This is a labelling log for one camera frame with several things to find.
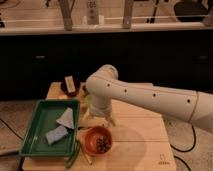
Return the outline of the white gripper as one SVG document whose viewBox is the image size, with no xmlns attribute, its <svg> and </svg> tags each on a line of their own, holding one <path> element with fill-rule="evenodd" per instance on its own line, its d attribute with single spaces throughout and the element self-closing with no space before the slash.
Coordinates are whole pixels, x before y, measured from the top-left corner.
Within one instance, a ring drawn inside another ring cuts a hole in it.
<svg viewBox="0 0 213 171">
<path fill-rule="evenodd" d="M 110 98 L 92 95 L 89 109 L 84 113 L 82 120 L 85 121 L 90 119 L 92 118 L 92 115 L 96 117 L 105 117 L 107 122 L 115 127 L 116 123 L 113 117 L 110 116 L 111 112 L 112 103 Z"/>
</svg>

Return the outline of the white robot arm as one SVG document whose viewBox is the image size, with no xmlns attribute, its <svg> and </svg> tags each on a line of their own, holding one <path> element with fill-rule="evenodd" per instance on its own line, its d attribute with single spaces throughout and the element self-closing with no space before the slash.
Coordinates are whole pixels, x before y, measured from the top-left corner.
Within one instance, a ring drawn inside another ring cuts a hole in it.
<svg viewBox="0 0 213 171">
<path fill-rule="evenodd" d="M 91 74 L 86 89 L 90 93 L 89 111 L 93 116 L 110 116 L 111 100 L 115 99 L 213 133 L 213 94 L 123 82 L 112 65 L 103 65 Z"/>
</svg>

